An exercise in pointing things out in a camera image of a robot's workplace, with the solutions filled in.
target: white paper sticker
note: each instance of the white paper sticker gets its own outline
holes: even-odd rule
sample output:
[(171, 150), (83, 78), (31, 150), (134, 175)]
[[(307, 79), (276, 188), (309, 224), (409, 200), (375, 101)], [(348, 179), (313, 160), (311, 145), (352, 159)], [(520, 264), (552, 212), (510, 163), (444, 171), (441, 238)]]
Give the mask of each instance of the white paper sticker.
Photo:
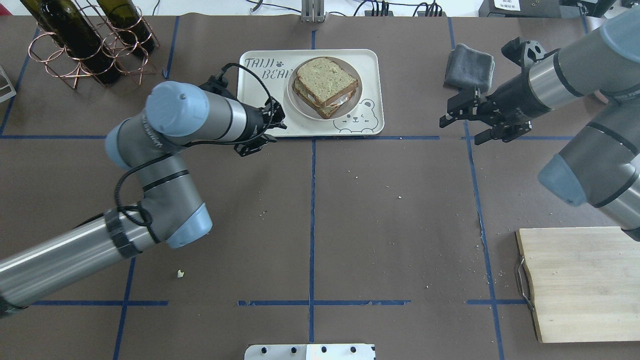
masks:
[(520, 11), (520, 0), (493, 0), (496, 8), (511, 10), (512, 12)]

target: light blue joint cap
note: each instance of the light blue joint cap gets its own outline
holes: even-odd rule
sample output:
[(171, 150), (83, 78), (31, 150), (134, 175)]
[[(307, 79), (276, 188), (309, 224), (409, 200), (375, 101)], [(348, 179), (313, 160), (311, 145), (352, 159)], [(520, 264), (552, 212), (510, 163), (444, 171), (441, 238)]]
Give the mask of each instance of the light blue joint cap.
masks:
[(202, 127), (209, 115), (209, 100), (195, 85), (165, 81), (147, 97), (145, 114), (149, 124), (168, 136), (187, 136)]
[(600, 26), (602, 40), (616, 53), (640, 63), (640, 6), (629, 9)]
[(124, 162), (122, 156), (120, 156), (120, 151), (118, 150), (118, 133), (120, 132), (122, 124), (124, 124), (124, 121), (109, 132), (106, 140), (104, 141), (104, 150), (107, 152), (107, 156), (109, 156), (109, 159), (116, 163), (116, 165), (118, 165), (121, 169), (131, 170), (131, 167), (127, 165), (126, 162)]
[(569, 205), (580, 206), (587, 202), (580, 181), (560, 154), (555, 154), (540, 171), (538, 181)]
[(200, 205), (200, 207), (184, 222), (176, 231), (171, 235), (166, 243), (173, 249), (183, 247), (188, 243), (194, 242), (197, 239), (205, 236), (211, 228), (213, 223), (211, 217), (207, 212), (206, 204)]

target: bread slice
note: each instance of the bread slice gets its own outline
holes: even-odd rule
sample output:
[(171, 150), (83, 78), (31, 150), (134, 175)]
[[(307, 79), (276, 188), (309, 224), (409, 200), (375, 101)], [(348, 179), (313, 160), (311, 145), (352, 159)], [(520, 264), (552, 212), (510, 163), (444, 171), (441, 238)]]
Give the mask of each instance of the bread slice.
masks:
[(313, 108), (316, 111), (316, 113), (318, 113), (318, 115), (320, 115), (323, 119), (330, 119), (331, 116), (336, 111), (338, 111), (338, 109), (342, 106), (342, 104), (348, 101), (351, 98), (351, 96), (355, 94), (355, 90), (353, 90), (351, 93), (347, 94), (345, 100), (342, 103), (329, 105), (324, 108), (318, 108), (316, 104), (314, 104), (314, 102), (309, 97), (309, 94), (307, 93), (307, 91), (300, 85), (300, 82), (297, 81), (297, 79), (294, 80), (293, 82), (293, 91), (296, 94), (298, 94), (298, 96), (300, 97), (300, 99), (302, 99), (302, 101), (304, 101), (307, 105), (311, 106), (311, 108)]
[(299, 90), (315, 108), (325, 108), (358, 87), (358, 80), (329, 58), (315, 58), (296, 72)]

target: dark glass bottle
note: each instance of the dark glass bottle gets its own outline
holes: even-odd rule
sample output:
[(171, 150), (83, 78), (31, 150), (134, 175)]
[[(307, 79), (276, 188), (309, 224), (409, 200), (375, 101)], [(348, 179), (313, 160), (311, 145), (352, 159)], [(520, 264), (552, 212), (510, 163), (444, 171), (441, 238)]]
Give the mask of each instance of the dark glass bottle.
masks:
[(72, 0), (42, 0), (40, 13), (76, 58), (86, 58), (81, 63), (100, 82), (110, 84), (120, 77), (113, 59), (106, 55), (110, 54), (110, 50), (102, 45), (102, 39), (89, 26)]
[[(40, 0), (20, 0), (20, 2), (24, 5), (25, 8), (27, 8), (29, 13), (33, 15), (33, 17), (36, 19), (41, 29), (43, 29), (48, 33), (53, 32), (53, 30), (49, 27), (49, 25), (47, 25), (47, 23), (42, 18), (42, 14), (40, 13)], [(57, 35), (51, 35), (51, 38), (56, 43), (56, 45), (58, 45), (61, 48), (64, 47), (64, 44), (62, 44), (62, 41)]]
[[(118, 33), (123, 42), (127, 45), (133, 45), (137, 37), (138, 41), (141, 42), (141, 46), (149, 54), (156, 48), (156, 42), (150, 36), (151, 32), (145, 23), (140, 20), (140, 15), (131, 0), (98, 0), (98, 4), (116, 28), (128, 29), (128, 31), (120, 31)], [(133, 55), (141, 58), (144, 56), (144, 52), (136, 48), (133, 51)]]

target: gray cloth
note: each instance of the gray cloth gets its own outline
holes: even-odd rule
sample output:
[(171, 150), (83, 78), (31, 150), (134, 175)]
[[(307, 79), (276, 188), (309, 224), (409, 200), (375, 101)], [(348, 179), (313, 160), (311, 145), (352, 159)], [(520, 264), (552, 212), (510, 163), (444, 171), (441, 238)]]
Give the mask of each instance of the gray cloth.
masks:
[(459, 88), (480, 88), (487, 92), (493, 79), (493, 56), (471, 49), (465, 44), (457, 44), (449, 53), (444, 82)]

